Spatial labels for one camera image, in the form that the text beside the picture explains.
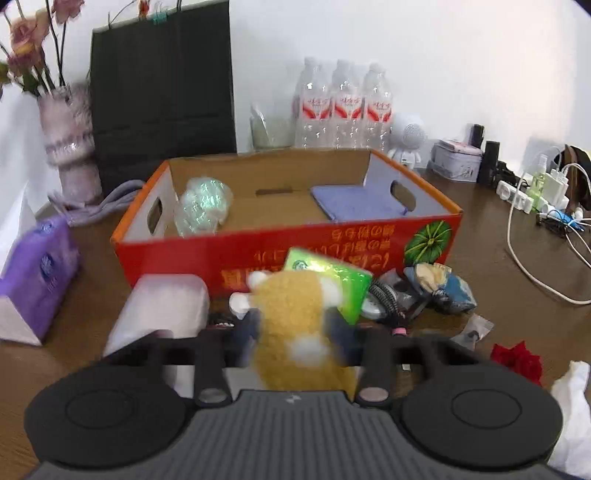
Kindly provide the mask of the red orange cardboard box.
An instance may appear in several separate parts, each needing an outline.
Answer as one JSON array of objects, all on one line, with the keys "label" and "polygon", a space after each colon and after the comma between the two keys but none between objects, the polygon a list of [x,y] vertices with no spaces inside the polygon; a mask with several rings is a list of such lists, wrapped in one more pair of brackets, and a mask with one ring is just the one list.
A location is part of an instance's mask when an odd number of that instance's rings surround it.
[{"label": "red orange cardboard box", "polygon": [[[193,178],[228,185],[233,202],[218,232],[182,238],[174,226],[180,195]],[[402,217],[333,222],[311,195],[315,186],[356,186],[391,200],[406,188],[414,207]],[[246,288],[252,271],[279,271],[300,247],[380,275],[401,270],[419,234],[429,262],[446,261],[462,220],[454,201],[420,175],[370,150],[284,149],[164,161],[115,228],[111,243],[130,284],[147,274],[192,274],[209,293]]]}]

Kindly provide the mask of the round white metal puck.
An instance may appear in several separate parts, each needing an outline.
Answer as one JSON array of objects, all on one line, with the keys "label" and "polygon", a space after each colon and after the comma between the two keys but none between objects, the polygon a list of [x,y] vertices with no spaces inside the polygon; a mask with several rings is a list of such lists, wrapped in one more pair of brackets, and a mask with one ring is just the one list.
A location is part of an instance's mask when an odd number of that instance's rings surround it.
[{"label": "round white metal puck", "polygon": [[391,313],[392,309],[388,305],[384,305],[375,297],[368,296],[363,300],[361,313],[363,318],[379,321],[389,317]]}]

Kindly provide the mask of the blue crumpled snack wrapper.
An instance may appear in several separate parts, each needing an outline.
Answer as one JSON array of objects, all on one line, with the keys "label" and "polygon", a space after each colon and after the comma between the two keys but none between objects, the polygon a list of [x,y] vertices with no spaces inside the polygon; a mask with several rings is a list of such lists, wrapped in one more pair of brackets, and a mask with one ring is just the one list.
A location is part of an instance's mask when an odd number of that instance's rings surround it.
[{"label": "blue crumpled snack wrapper", "polygon": [[406,267],[404,274],[428,304],[441,313],[464,314],[477,307],[469,284],[446,265],[419,263]]}]

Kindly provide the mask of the small white tin box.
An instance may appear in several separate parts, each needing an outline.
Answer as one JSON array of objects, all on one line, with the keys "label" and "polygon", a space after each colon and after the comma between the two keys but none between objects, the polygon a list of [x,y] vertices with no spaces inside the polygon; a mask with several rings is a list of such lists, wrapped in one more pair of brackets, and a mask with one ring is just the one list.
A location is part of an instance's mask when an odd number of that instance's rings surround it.
[{"label": "small white tin box", "polygon": [[455,182],[476,183],[483,152],[454,140],[438,140],[432,149],[429,167],[442,178]]}]

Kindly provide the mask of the black cosmetic bottle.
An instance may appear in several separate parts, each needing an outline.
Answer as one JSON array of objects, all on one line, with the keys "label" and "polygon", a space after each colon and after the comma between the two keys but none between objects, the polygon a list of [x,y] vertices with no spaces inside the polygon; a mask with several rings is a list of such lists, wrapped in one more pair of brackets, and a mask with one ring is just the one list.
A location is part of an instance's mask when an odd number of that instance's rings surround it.
[{"label": "black cosmetic bottle", "polygon": [[482,155],[477,183],[481,186],[491,188],[496,175],[499,161],[501,144],[496,141],[487,141]]}]

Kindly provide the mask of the purple cloth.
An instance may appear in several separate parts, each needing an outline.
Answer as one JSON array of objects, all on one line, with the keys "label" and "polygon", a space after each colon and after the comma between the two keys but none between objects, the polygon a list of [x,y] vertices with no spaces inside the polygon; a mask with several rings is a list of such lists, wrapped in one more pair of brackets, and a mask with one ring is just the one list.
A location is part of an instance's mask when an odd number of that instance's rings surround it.
[{"label": "purple cloth", "polygon": [[311,188],[311,196],[332,222],[390,220],[409,209],[391,194],[381,196],[362,185],[325,185]]}]

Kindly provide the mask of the black paper bag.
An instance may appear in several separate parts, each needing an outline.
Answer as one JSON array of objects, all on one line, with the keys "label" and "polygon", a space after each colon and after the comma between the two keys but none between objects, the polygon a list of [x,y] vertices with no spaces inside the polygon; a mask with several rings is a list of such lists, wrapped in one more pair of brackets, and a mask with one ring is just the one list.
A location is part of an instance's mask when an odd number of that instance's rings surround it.
[{"label": "black paper bag", "polygon": [[167,159],[235,152],[228,2],[95,30],[90,98],[104,192]]}]

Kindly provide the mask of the clear glass jar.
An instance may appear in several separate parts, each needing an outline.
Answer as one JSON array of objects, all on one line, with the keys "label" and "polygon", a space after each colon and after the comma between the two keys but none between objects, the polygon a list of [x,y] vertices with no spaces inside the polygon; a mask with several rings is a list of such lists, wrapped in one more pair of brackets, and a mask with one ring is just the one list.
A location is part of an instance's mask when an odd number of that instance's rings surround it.
[{"label": "clear glass jar", "polygon": [[266,115],[259,106],[252,104],[249,121],[254,150],[276,150],[294,146],[294,121],[290,118]]}]

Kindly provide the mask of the water bottle right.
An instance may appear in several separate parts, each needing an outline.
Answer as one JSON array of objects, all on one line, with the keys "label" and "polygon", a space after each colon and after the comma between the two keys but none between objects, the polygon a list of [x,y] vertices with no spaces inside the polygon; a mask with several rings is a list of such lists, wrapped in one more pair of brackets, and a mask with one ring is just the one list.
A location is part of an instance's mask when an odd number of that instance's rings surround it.
[{"label": "water bottle right", "polygon": [[363,79],[363,145],[366,148],[388,150],[393,117],[393,93],[386,69],[379,63],[370,64]]}]

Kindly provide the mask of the red fabric rose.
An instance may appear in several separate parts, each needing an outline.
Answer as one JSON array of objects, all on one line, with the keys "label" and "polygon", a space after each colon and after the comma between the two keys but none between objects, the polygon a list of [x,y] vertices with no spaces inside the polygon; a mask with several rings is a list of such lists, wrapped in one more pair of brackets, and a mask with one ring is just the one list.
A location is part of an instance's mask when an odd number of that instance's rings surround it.
[{"label": "red fabric rose", "polygon": [[541,386],[543,376],[541,357],[533,354],[525,341],[521,341],[511,348],[495,344],[490,359]]}]

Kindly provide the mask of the green tissue packet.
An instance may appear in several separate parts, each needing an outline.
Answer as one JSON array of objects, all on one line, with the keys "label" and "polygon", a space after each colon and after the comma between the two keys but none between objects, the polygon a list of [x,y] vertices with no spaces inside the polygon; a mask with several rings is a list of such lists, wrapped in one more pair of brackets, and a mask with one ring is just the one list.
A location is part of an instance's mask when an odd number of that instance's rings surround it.
[{"label": "green tissue packet", "polygon": [[358,322],[373,274],[345,261],[313,253],[301,248],[290,248],[284,270],[310,270],[318,273],[322,286],[332,294],[329,304],[339,308],[342,317],[351,325]]}]

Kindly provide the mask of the white translucent plastic box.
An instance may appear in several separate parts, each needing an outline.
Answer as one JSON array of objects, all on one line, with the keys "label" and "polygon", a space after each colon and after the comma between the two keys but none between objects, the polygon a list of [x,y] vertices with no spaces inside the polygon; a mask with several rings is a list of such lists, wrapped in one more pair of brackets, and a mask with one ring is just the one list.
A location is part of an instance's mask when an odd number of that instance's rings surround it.
[{"label": "white translucent plastic box", "polygon": [[207,321],[209,295],[195,275],[144,275],[132,289],[111,329],[103,355],[161,331],[166,338],[197,336]]}]

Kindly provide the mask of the clear plastic bag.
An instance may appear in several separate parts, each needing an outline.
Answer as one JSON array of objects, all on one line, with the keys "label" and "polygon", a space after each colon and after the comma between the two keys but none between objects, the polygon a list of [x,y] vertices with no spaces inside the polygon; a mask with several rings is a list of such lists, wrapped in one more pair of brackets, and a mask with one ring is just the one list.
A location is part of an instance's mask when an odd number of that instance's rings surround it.
[{"label": "clear plastic bag", "polygon": [[228,219],[233,194],[228,185],[211,177],[191,178],[178,198],[174,225],[181,237],[213,234]]}]

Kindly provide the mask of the water bottle middle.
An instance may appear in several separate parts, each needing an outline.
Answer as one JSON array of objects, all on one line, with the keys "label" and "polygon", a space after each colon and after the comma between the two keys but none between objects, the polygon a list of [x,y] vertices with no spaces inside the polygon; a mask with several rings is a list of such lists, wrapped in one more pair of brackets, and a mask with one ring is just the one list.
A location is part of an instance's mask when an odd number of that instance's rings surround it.
[{"label": "water bottle middle", "polygon": [[339,59],[332,72],[332,143],[338,149],[356,149],[361,145],[360,124],[363,93],[352,62]]}]

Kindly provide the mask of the yellow white plush toy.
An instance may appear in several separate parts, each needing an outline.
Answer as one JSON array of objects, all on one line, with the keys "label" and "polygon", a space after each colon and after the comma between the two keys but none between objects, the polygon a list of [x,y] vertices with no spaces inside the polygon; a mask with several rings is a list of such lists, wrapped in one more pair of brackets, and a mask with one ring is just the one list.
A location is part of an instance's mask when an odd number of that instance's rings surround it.
[{"label": "yellow white plush toy", "polygon": [[329,336],[329,317],[339,314],[344,295],[330,276],[311,270],[253,272],[249,292],[232,293],[229,310],[245,326],[256,317],[247,365],[266,390],[344,391],[356,389],[356,370],[346,366]]}]

